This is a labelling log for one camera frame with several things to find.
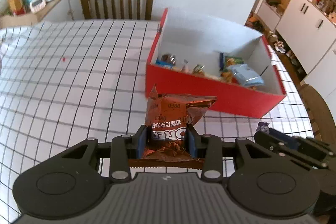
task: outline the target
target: ribbed gray surface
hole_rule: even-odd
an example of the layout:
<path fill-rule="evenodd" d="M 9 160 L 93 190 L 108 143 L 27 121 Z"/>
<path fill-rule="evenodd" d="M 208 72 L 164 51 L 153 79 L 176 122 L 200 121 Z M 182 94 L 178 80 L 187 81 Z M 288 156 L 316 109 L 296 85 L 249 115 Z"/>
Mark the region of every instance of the ribbed gray surface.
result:
<path fill-rule="evenodd" d="M 318 222 L 308 215 L 293 220 L 267 220 L 254 216 L 235 205 L 221 185 L 202 182 L 196 173 L 138 173 L 134 181 L 114 185 L 96 208 L 81 216 L 51 221 L 25 215 L 16 223 L 317 224 Z"/>

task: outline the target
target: open cardboard box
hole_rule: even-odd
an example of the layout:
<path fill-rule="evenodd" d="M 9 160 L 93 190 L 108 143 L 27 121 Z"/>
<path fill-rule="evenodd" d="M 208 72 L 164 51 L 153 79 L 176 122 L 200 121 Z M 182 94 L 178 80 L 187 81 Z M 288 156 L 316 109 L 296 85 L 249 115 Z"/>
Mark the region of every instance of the open cardboard box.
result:
<path fill-rule="evenodd" d="M 188 60 L 192 70 L 204 65 L 209 75 L 219 76 L 219 52 L 242 57 L 258 74 L 265 86 L 251 90 L 197 75 L 177 72 L 155 64 L 165 53 L 176 56 L 176 65 Z M 146 64 L 146 96 L 153 85 L 159 93 L 216 96 L 211 110 L 261 118 L 286 97 L 285 88 L 265 37 L 248 27 L 225 19 L 179 9 L 165 9 Z"/>

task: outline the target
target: white checkered tablecloth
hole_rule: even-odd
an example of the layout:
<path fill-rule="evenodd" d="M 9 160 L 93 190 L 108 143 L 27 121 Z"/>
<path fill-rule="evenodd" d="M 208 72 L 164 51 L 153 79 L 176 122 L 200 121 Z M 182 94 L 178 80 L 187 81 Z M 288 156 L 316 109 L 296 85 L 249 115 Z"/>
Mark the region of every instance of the white checkered tablecloth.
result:
<path fill-rule="evenodd" d="M 110 142 L 144 123 L 145 64 L 158 22 L 94 20 L 40 23 L 0 31 L 0 224 L 19 214 L 17 176 L 87 137 Z M 313 136 L 305 107 L 272 50 L 287 98 L 262 119 L 208 111 L 195 128 L 224 141 L 253 140 L 260 121 L 290 135 Z M 223 159 L 224 173 L 234 172 Z M 100 166 L 108 176 L 109 160 Z M 132 168 L 135 172 L 188 172 Z"/>

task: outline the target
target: cabinet handle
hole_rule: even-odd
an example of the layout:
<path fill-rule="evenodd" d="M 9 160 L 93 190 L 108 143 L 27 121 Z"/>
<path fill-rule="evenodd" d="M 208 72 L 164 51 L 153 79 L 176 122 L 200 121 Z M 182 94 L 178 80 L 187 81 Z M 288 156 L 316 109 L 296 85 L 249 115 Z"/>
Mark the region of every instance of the cabinet handle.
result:
<path fill-rule="evenodd" d="M 323 23 L 323 19 L 321 19 L 321 22 L 320 22 L 319 26 L 317 27 L 317 29 L 320 29 L 320 27 L 322 26 L 322 23 Z"/>

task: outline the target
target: silver screw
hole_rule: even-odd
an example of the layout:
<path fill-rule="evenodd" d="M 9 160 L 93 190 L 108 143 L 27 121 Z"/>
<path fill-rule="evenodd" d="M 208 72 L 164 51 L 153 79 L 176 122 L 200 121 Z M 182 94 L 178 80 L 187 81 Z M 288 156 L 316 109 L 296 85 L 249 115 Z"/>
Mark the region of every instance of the silver screw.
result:
<path fill-rule="evenodd" d="M 221 176 L 221 173 L 216 170 L 208 170 L 204 173 L 204 176 L 208 179 L 218 179 Z"/>
<path fill-rule="evenodd" d="M 119 171 L 114 171 L 112 173 L 112 178 L 114 179 L 125 179 L 127 177 L 128 177 L 128 173 L 125 171 L 119 170 Z"/>

